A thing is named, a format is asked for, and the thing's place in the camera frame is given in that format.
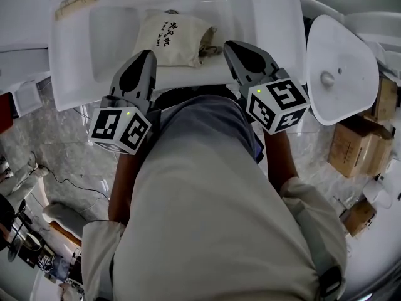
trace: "cardboard box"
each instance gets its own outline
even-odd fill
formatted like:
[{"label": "cardboard box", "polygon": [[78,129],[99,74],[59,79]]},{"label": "cardboard box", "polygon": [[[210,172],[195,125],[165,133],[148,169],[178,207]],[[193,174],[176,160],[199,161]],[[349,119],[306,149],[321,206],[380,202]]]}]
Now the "cardboard box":
[{"label": "cardboard box", "polygon": [[392,146],[387,129],[356,115],[336,124],[328,162],[345,177],[376,176],[385,169]]},{"label": "cardboard box", "polygon": [[341,216],[341,220],[351,236],[355,236],[366,228],[375,214],[376,210],[373,206],[366,199],[363,199],[355,203],[345,212],[344,215]]},{"label": "cardboard box", "polygon": [[385,77],[380,77],[376,101],[364,116],[375,122],[392,119],[397,106],[397,84]]}]

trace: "cloth bag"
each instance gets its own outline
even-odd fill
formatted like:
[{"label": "cloth bag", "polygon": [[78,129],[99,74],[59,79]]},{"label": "cloth bag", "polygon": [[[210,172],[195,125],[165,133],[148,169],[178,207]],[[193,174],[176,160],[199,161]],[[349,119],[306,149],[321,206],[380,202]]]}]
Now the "cloth bag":
[{"label": "cloth bag", "polygon": [[199,51],[217,48],[211,47],[215,31],[211,24],[193,16],[147,10],[133,55],[150,49],[158,66],[200,67]]}]

